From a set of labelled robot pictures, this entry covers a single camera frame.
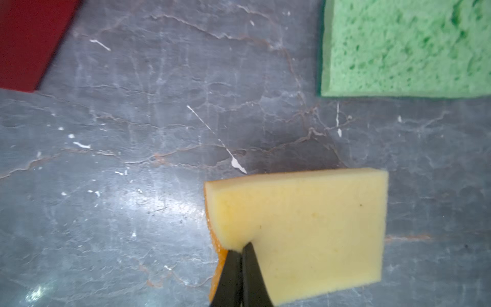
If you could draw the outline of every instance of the yellow sponge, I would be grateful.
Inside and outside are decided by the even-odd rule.
[[[275,305],[376,282],[387,180],[363,168],[206,182],[212,238],[227,250],[253,243]]]

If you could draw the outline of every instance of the red cloth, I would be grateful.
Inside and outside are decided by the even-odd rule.
[[[0,0],[0,87],[33,92],[79,0]]]

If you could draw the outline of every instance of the gray marble surface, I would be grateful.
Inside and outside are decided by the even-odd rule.
[[[319,8],[84,1],[39,90],[0,90],[0,306],[206,306],[227,150],[390,171],[382,282],[287,306],[490,306],[490,98],[317,98]]]

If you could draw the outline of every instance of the white paint speck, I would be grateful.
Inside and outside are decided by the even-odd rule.
[[[198,113],[196,113],[189,105],[187,107],[189,110],[191,110],[191,112],[194,113],[194,115],[196,115],[196,117],[198,117],[198,119],[206,126],[206,128],[208,128],[208,130],[210,130],[215,136],[217,136],[217,134],[210,128],[210,126],[208,126],[208,124],[205,123],[205,121],[202,120],[201,117],[199,117]],[[218,139],[218,141],[223,146],[223,148],[225,148],[225,150],[229,153],[229,155],[232,157],[232,162],[231,162],[232,167],[240,170],[244,174],[247,174],[247,171],[245,170],[245,168],[243,168],[240,165],[239,161],[237,161],[237,159],[235,159],[234,155],[232,155],[232,152],[230,152],[230,150],[228,150],[227,146],[225,146],[225,144],[220,139]]]
[[[80,144],[79,142],[72,142],[72,143],[75,144],[75,145],[77,145],[78,147],[90,149],[90,144],[89,145],[84,145],[84,144]]]
[[[336,107],[336,127],[338,127],[338,135],[340,138],[343,137],[343,132],[341,131],[341,128],[339,128],[339,102],[337,104],[337,107]]]
[[[96,43],[96,44],[99,44],[101,45],[104,49],[106,49],[107,51],[111,51],[111,48],[109,48],[108,46],[104,45],[103,43],[101,43],[100,41],[98,41],[97,39],[90,39],[89,42],[91,43]]]

